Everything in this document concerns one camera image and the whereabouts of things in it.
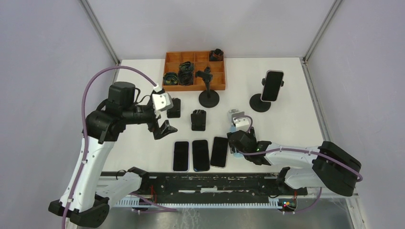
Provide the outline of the lavender case phone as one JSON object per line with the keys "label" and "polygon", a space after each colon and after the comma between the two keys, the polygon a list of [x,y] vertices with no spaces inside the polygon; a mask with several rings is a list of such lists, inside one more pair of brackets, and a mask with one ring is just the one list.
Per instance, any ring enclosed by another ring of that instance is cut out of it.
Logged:
{"label": "lavender case phone", "polygon": [[175,172],[186,172],[189,170],[189,142],[175,142],[172,169]]}

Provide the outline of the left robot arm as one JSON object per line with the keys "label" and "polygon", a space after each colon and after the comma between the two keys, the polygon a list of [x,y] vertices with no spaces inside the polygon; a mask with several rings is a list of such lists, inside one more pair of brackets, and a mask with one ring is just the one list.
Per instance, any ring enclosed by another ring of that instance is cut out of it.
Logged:
{"label": "left robot arm", "polygon": [[146,124],[154,139],[175,133],[168,121],[159,124],[160,113],[173,107],[169,93],[156,86],[145,105],[135,102],[136,86],[115,82],[108,97],[85,119],[79,159],[65,193],[49,204],[49,212],[88,228],[99,227],[110,209],[131,192],[145,194],[150,181],[145,171],[131,168],[111,185],[97,189],[106,159],[128,125]]}

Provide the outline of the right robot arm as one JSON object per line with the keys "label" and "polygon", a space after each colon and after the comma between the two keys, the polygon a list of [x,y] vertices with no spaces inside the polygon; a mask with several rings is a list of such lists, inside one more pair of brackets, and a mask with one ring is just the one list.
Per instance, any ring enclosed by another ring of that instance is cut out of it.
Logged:
{"label": "right robot arm", "polygon": [[257,141],[252,133],[239,130],[228,134],[230,147],[255,165],[282,166],[276,189],[282,195],[293,190],[318,187],[351,197],[363,181],[361,163],[331,141],[320,146],[284,146]]}

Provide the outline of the grey folding stand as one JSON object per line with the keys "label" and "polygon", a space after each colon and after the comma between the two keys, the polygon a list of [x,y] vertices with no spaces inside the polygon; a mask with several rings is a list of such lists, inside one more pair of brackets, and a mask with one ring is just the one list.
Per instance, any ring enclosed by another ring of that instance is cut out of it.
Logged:
{"label": "grey folding stand", "polygon": [[233,123],[236,119],[241,118],[245,115],[243,111],[239,111],[238,109],[231,109],[227,112],[227,117],[229,118],[230,122]]}

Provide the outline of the small black folding stand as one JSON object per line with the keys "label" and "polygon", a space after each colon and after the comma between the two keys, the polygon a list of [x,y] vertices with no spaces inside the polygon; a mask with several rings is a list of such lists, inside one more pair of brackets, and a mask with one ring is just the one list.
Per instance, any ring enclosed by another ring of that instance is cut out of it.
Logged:
{"label": "small black folding stand", "polygon": [[181,99],[172,99],[173,107],[166,111],[167,118],[180,118],[181,117]]}

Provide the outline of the black case phone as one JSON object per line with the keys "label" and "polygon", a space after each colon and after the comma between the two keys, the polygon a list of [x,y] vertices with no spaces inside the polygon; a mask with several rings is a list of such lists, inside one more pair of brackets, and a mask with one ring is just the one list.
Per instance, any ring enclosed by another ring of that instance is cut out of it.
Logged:
{"label": "black case phone", "polygon": [[192,142],[192,161],[195,172],[209,171],[210,158],[207,140],[194,140]]}

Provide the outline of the blue case phone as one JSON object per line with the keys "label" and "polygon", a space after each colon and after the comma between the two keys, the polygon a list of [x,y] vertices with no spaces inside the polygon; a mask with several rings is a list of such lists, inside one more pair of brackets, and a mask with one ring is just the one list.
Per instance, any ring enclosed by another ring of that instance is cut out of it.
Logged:
{"label": "blue case phone", "polygon": [[230,153],[234,154],[237,152],[235,146],[230,142],[230,137],[232,136],[232,134],[236,131],[236,127],[232,126],[230,127],[230,132],[227,133],[227,138],[228,138],[228,146],[230,148]]}

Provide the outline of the white pink case phone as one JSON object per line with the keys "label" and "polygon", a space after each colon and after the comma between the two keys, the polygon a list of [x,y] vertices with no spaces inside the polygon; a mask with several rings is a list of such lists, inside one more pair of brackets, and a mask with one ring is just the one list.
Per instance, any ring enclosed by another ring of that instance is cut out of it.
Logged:
{"label": "white pink case phone", "polygon": [[228,139],[216,136],[213,139],[210,165],[212,167],[225,168],[227,162]]}

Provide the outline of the round base stand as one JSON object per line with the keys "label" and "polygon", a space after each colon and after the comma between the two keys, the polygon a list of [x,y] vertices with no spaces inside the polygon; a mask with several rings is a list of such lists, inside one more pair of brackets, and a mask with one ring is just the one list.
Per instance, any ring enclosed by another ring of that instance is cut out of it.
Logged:
{"label": "round base stand", "polygon": [[199,95],[199,103],[205,108],[213,108],[219,104],[219,94],[211,89],[211,81],[213,75],[211,74],[211,68],[207,66],[203,71],[197,71],[195,78],[201,78],[205,84],[206,89]]}
{"label": "round base stand", "polygon": [[261,93],[251,96],[249,100],[250,107],[259,113],[266,112],[270,109],[272,102],[263,102],[261,100]]}

